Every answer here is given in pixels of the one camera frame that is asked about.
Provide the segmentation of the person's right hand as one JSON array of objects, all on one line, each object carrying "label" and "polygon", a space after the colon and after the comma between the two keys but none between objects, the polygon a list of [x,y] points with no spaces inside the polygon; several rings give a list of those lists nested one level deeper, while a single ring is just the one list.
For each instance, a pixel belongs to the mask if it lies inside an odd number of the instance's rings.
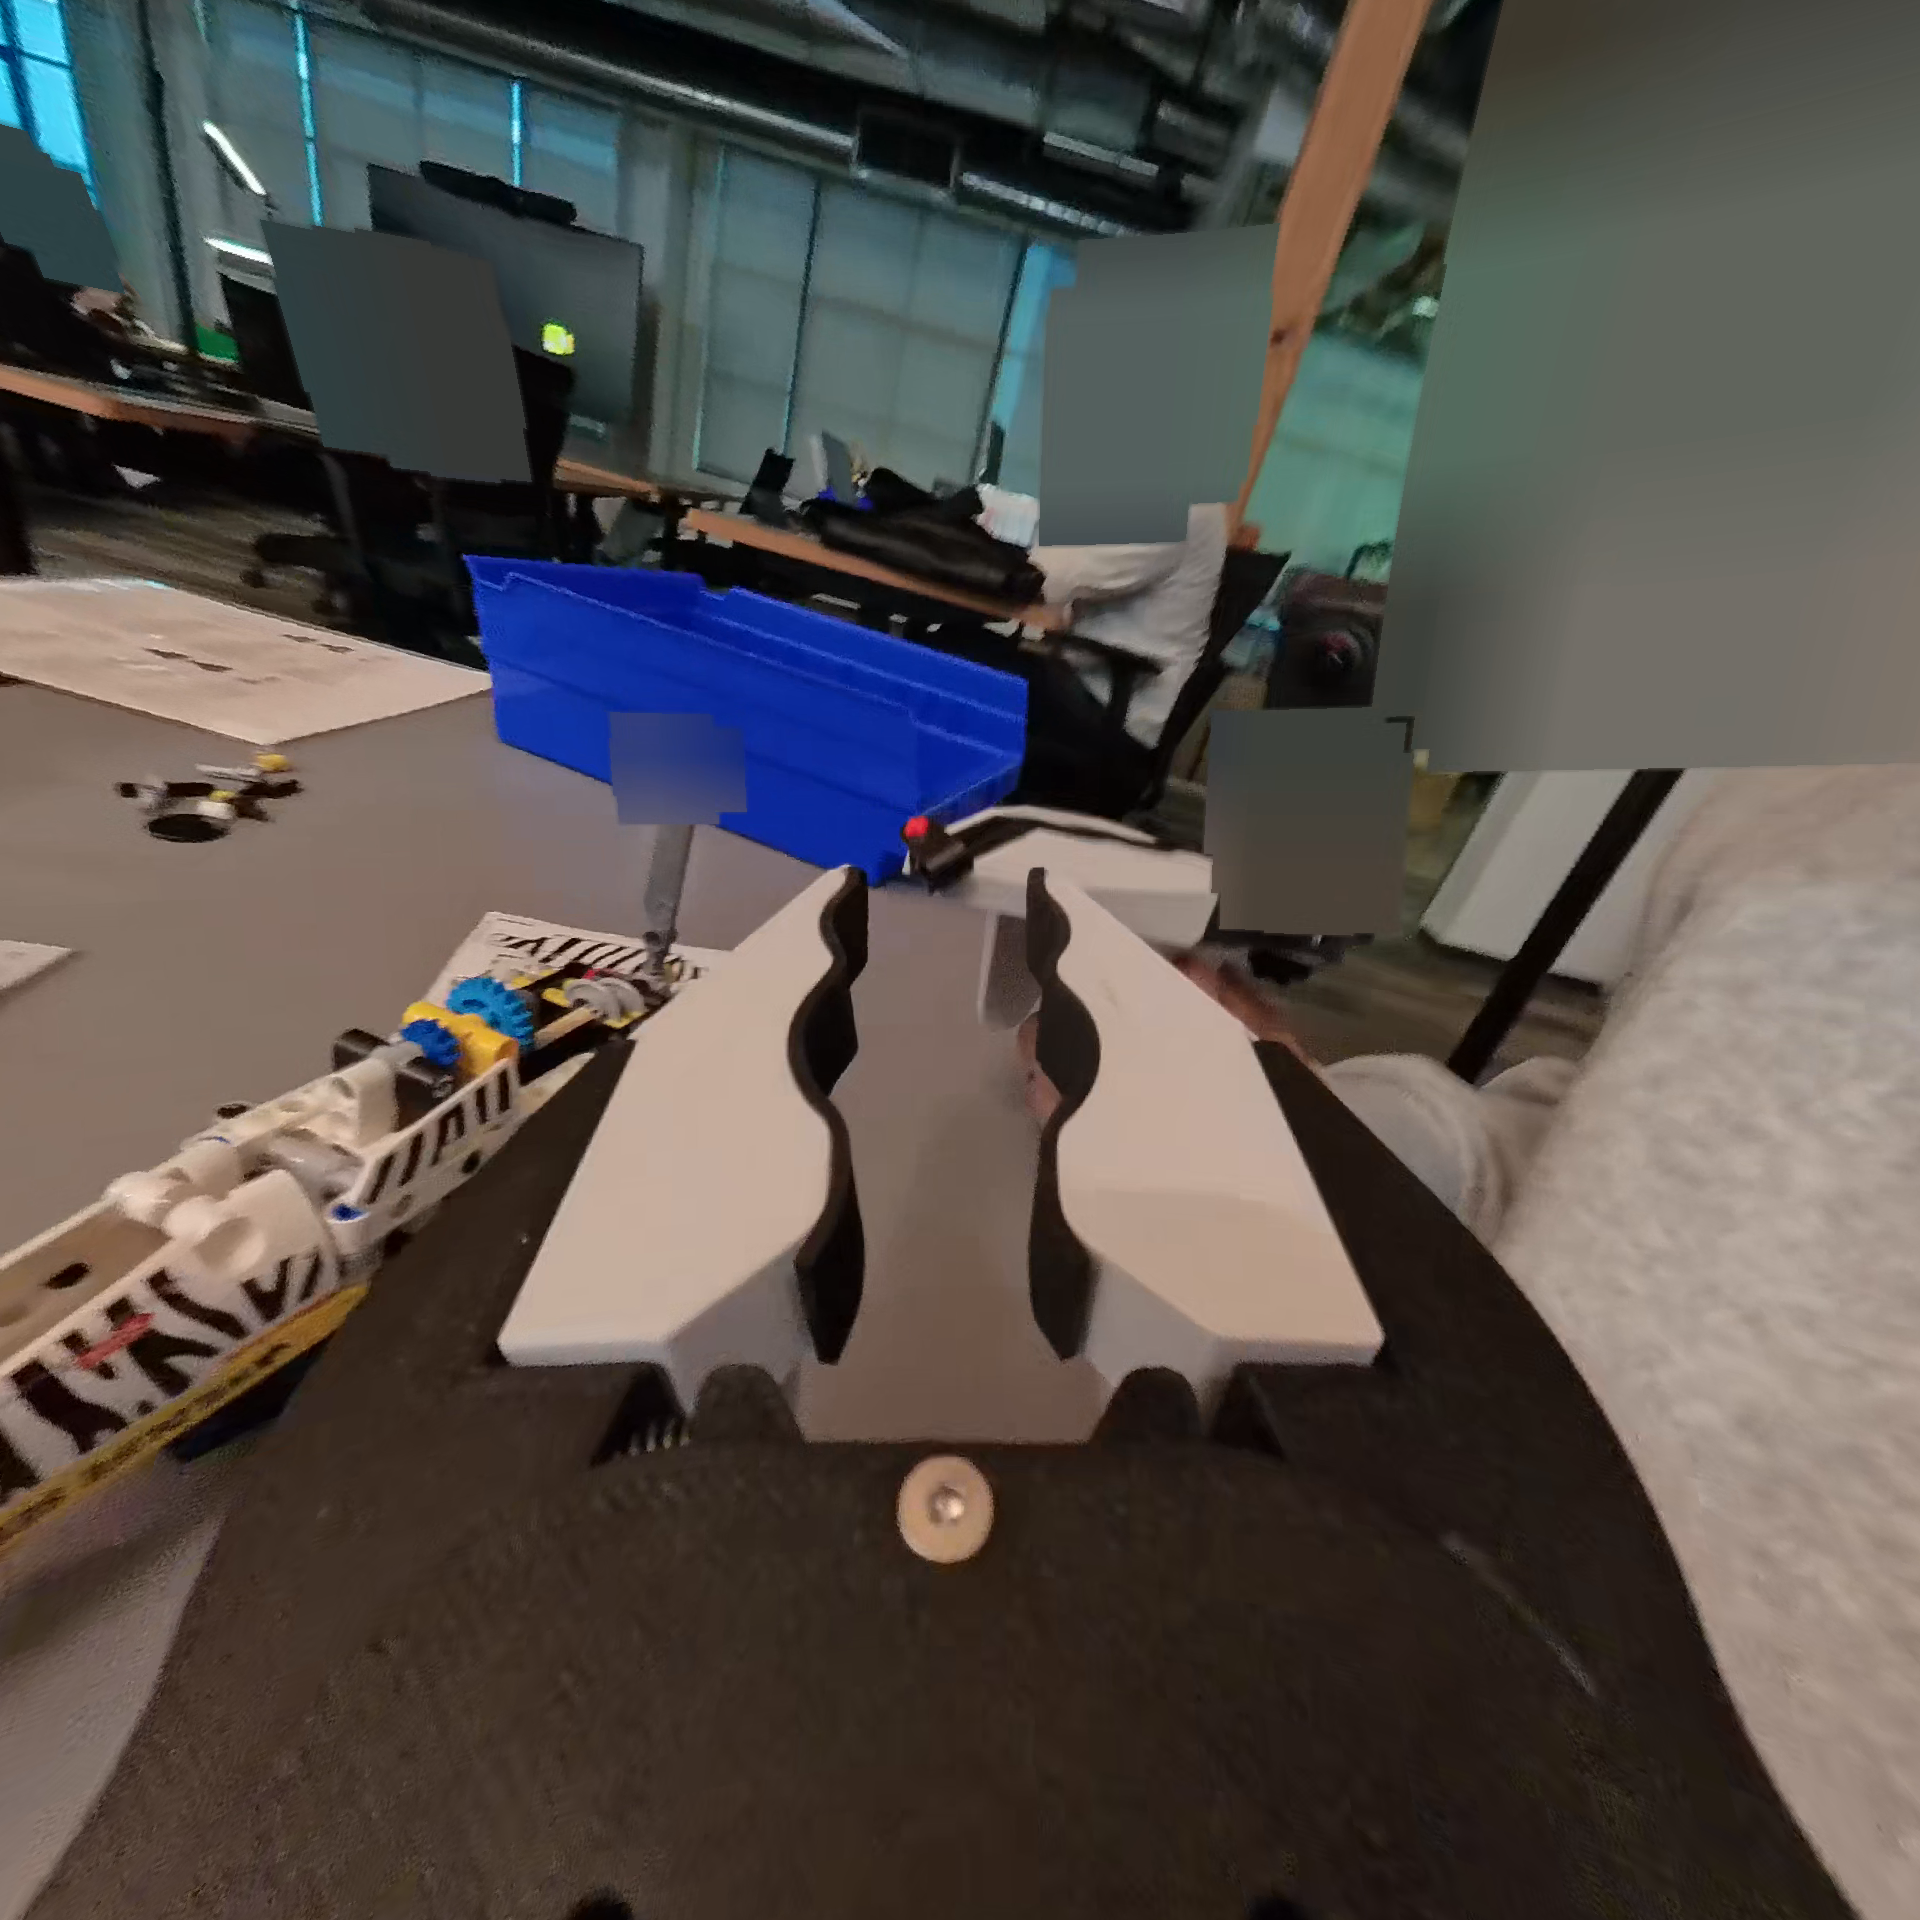
[{"label": "person's right hand", "polygon": [[1237,1019],[1252,1043],[1276,1046],[1308,1072],[1320,1072],[1320,1061],[1298,1039],[1296,1027],[1285,1019],[1281,997],[1245,968],[1209,955],[1183,955],[1173,960],[1173,968],[1218,1010]]}]

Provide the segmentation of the background office desk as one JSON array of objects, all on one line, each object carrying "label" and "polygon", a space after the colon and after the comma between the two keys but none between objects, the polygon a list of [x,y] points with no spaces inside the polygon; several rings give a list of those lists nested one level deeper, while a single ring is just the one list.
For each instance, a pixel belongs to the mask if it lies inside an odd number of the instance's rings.
[{"label": "background office desk", "polygon": [[47,404],[92,421],[138,424],[163,433],[191,433],[226,443],[290,440],[320,443],[311,410],[261,403],[228,407],[206,399],[172,399],[143,390],[92,381],[66,373],[2,363],[2,395]]},{"label": "background office desk", "polygon": [[855,557],[847,553],[830,548],[824,540],[808,531],[775,529],[767,524],[756,524],[755,517],[736,517],[730,514],[730,493],[701,483],[686,483],[678,478],[623,475],[615,467],[575,459],[568,454],[558,458],[550,479],[558,493],[579,499],[629,499],[637,505],[655,511],[661,517],[665,531],[661,564],[691,557],[694,548],[729,548],[748,553],[756,561],[778,557],[783,564],[800,564],[808,573],[834,574],[842,581],[858,581],[868,594],[903,597],[914,607],[937,605],[945,610],[962,610],[987,624],[1004,624],[1038,638],[1063,638],[1075,629],[1066,607],[1018,607],[931,581],[925,574]]}]

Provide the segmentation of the small cluster of lego parts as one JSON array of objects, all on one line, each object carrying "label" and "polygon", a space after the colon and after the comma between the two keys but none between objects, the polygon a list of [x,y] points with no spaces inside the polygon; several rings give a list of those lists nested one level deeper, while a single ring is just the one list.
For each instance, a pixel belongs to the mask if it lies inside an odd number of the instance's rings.
[{"label": "small cluster of lego parts", "polygon": [[280,756],[252,756],[240,764],[198,764],[187,782],[115,782],[115,797],[138,811],[151,838],[168,845],[209,845],[237,822],[266,822],[273,806],[297,797],[302,782]]}]

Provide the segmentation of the black bag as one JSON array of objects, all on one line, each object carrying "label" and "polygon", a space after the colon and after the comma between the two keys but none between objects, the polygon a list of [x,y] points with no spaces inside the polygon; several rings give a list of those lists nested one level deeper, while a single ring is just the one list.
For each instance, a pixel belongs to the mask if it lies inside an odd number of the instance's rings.
[{"label": "black bag", "polygon": [[901,574],[993,597],[996,605],[1042,605],[1043,574],[1016,541],[1001,541],[977,519],[973,487],[931,493],[890,467],[870,467],[853,495],[815,493],[783,503],[793,459],[764,451],[742,514],[781,531],[800,531],[824,548]]}]

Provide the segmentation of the black wall screen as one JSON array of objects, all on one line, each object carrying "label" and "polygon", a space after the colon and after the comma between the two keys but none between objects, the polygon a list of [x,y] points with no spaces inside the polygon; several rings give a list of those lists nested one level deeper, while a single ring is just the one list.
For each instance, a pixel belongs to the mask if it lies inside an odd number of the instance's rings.
[{"label": "black wall screen", "polygon": [[487,260],[509,339],[572,369],[572,410],[629,424],[640,395],[642,248],[575,206],[440,160],[364,166],[376,231]]}]

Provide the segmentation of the black metal leg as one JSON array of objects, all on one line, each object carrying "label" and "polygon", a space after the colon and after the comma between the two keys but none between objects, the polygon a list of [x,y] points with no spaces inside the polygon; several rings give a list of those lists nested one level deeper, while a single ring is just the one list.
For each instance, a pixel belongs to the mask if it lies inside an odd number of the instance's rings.
[{"label": "black metal leg", "polygon": [[1448,1076],[1477,1083],[1478,1076],[1493,1069],[1504,1039],[1527,1011],[1538,985],[1553,969],[1570,938],[1592,914],[1592,906],[1613,885],[1622,863],[1633,857],[1644,825],[1668,804],[1682,776],[1682,770],[1633,770],[1629,782],[1622,782],[1588,845],[1570,863],[1566,879],[1553,888],[1517,949],[1502,962],[1472,1021],[1448,1049]]}]

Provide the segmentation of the zebra striped sticker sheet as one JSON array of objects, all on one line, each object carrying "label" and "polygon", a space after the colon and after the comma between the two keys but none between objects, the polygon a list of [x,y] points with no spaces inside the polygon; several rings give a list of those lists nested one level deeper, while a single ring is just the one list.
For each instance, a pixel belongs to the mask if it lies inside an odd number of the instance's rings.
[{"label": "zebra striped sticker sheet", "polygon": [[549,1039],[550,1030],[572,1039],[568,1021],[592,1039],[629,1030],[726,960],[726,946],[671,943],[660,957],[637,934],[488,912],[440,968],[420,1011],[408,1011],[403,1021],[483,1021],[532,1058],[558,1046]]}]

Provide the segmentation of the wooden diagonal beam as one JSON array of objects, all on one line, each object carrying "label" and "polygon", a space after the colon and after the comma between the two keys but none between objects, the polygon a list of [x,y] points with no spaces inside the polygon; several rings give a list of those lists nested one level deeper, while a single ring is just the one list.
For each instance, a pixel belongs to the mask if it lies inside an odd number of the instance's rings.
[{"label": "wooden diagonal beam", "polygon": [[1258,547],[1258,529],[1247,524],[1250,495],[1400,99],[1422,19],[1427,2],[1349,2],[1331,40],[1301,147],[1276,208],[1258,424],[1228,524],[1237,548]]}]

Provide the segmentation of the blue plastic bin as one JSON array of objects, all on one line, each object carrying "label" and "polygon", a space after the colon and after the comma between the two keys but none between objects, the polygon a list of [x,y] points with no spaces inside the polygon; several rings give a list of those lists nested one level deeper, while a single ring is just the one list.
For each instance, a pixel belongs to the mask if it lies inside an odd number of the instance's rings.
[{"label": "blue plastic bin", "polygon": [[468,557],[502,746],[668,793],[708,762],[708,819],[887,881],[912,819],[1010,801],[1018,677],[686,573]]}]

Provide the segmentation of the black office chair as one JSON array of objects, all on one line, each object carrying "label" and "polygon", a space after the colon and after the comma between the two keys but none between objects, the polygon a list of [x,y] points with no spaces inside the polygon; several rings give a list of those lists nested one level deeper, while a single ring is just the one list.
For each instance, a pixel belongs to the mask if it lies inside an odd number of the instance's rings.
[{"label": "black office chair", "polygon": [[1258,548],[1228,548],[1225,567],[1211,597],[1204,643],[1183,677],[1157,741],[1144,746],[1127,727],[1137,696],[1150,678],[1165,677],[1165,663],[1150,660],[1137,646],[1091,638],[1081,626],[1043,638],[1042,654],[1062,660],[1062,671],[1092,666],[1100,693],[1078,690],[1078,704],[1097,712],[1091,723],[1091,746],[1070,756],[1058,782],[1043,776],[1043,801],[1066,812],[1084,812],[1103,822],[1124,822],[1153,811],[1175,770],[1179,756],[1199,738],[1215,696],[1228,684],[1228,654],[1250,635],[1252,618],[1265,607],[1285,567],[1285,554]]}]

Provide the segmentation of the printed white paper sheet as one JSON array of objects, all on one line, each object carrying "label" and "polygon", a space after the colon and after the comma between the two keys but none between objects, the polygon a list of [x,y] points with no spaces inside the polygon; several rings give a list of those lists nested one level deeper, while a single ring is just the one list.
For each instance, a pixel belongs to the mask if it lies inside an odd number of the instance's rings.
[{"label": "printed white paper sheet", "polygon": [[140,578],[2,581],[2,678],[280,748],[487,698],[483,671]]}]

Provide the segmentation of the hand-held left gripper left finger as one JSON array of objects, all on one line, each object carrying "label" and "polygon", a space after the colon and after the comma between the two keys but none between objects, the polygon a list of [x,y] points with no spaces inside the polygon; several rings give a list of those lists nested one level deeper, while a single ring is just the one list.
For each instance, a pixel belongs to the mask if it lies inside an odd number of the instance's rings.
[{"label": "hand-held left gripper left finger", "polygon": [[523,1369],[642,1362],[681,1406],[717,1369],[793,1386],[846,1355],[866,1231],[834,1080],[868,879],[830,869],[640,1021],[497,1348]]}]

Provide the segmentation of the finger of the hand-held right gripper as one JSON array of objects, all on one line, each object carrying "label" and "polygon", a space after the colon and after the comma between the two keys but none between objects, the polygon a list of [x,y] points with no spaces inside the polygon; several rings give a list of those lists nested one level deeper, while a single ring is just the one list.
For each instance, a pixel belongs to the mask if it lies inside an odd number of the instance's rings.
[{"label": "finger of the hand-held right gripper", "polygon": [[987,919],[977,1015],[987,1030],[1016,1030],[1038,1010],[1028,969],[1028,874],[1066,879],[1128,934],[1161,955],[1200,943],[1218,908],[1211,859],[1116,838],[1013,838],[973,857],[961,900]]},{"label": "finger of the hand-held right gripper", "polygon": [[956,822],[945,822],[942,832],[956,843],[1013,843],[1022,832],[1052,831],[1058,837],[1091,837],[1103,843],[1139,845],[1150,851],[1186,851],[1161,831],[1144,831],[1139,822],[1107,819],[1092,812],[1075,812],[1066,806],[984,806]]}]

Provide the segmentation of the zebra striped lego helicopter model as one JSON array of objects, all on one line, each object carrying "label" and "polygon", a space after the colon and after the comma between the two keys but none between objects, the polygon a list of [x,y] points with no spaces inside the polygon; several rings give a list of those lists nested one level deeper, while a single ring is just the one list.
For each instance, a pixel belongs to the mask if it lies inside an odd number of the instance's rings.
[{"label": "zebra striped lego helicopter model", "polygon": [[339,1031],[320,1079],[223,1106],[2,1256],[5,1551],[324,1345],[394,1247],[642,1021],[568,1021],[523,1058],[415,1010]]}]

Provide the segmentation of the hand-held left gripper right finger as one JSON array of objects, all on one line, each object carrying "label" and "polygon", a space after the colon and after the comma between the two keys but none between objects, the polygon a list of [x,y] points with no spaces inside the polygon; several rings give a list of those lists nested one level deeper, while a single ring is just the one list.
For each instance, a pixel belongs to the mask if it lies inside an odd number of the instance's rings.
[{"label": "hand-held left gripper right finger", "polygon": [[1028,1302],[1116,1387],[1215,1412],[1245,1366],[1366,1369],[1383,1333],[1250,1031],[1081,885],[1028,874],[1036,1058],[1054,1091]]}]

